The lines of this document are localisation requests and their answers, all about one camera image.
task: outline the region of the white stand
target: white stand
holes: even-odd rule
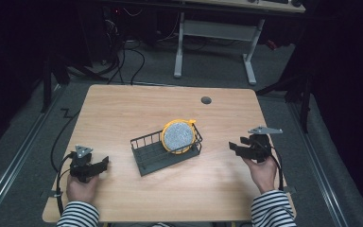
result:
[[[243,55],[243,61],[246,66],[247,76],[251,85],[256,84],[255,75],[252,70],[251,57],[254,53],[255,46],[261,35],[262,27],[265,20],[259,21],[258,26],[237,26],[230,24],[202,22],[184,20],[184,13],[181,13],[180,29],[179,29],[179,46],[176,54],[175,78],[182,76],[182,41],[184,35],[201,36],[208,38],[218,38],[225,40],[238,40],[251,42],[247,54]]]

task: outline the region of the black wire basket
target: black wire basket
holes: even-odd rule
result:
[[[131,150],[134,155],[135,162],[140,170],[140,175],[145,176],[148,173],[159,169],[172,166],[186,159],[195,157],[201,152],[202,137],[196,126],[193,124],[195,140],[193,143],[167,151],[161,140],[162,131],[156,131],[151,134],[141,136],[130,140]],[[178,150],[190,148],[184,153],[178,153]]]

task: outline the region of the black and white striped sleeve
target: black and white striped sleeve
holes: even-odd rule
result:
[[[91,204],[83,201],[71,201],[67,203],[57,226],[96,227],[98,219],[98,210]]]
[[[254,199],[251,221],[254,227],[296,226],[287,195],[279,190],[268,191]]]

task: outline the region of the aluminum rail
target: aluminum rail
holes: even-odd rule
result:
[[[29,153],[31,152],[32,145],[37,137],[38,133],[41,131],[43,124],[46,118],[49,116],[50,112],[52,111],[55,103],[58,101],[60,96],[63,94],[65,87],[60,87],[59,85],[54,90],[53,101],[50,107],[47,109],[45,113],[40,113],[37,120],[34,122],[33,126],[31,127],[30,131],[28,132],[26,139],[23,141],[22,145],[16,152],[13,160],[11,161],[8,169],[3,174],[0,179],[0,204],[2,203],[3,199],[7,195],[11,185],[13,184],[14,180],[16,179],[17,175],[19,174],[20,170],[22,169],[23,164],[25,163]]]
[[[294,103],[287,103],[287,107],[288,107],[290,113],[296,119],[294,121],[295,125],[296,125],[297,129],[299,130],[300,135],[302,136],[302,140],[304,141],[304,143],[306,145],[306,151],[308,154],[310,165],[312,167],[312,170],[314,171],[315,178],[320,187],[320,192],[322,193],[322,196],[326,202],[326,206],[329,209],[329,212],[332,216],[332,219],[333,219],[335,225],[336,226],[349,226],[346,218],[344,217],[342,210],[340,209],[340,205],[338,204],[335,191],[332,188],[332,186],[329,184],[329,181],[325,175],[325,172],[323,171],[322,165],[320,163],[320,160],[318,159],[315,148],[312,145],[311,139],[310,139],[309,135],[303,131],[303,128],[300,124],[300,111],[298,110],[297,105],[295,105]]]

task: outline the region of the hand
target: hand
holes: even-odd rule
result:
[[[91,203],[95,197],[95,189],[98,184],[98,176],[94,176],[87,183],[81,183],[77,177],[70,174],[67,177],[67,198],[69,201],[84,201]]]
[[[243,161],[249,166],[252,180],[261,194],[275,189],[274,182],[277,166],[271,157],[268,157],[262,163],[255,163],[253,160],[245,158],[243,158]]]

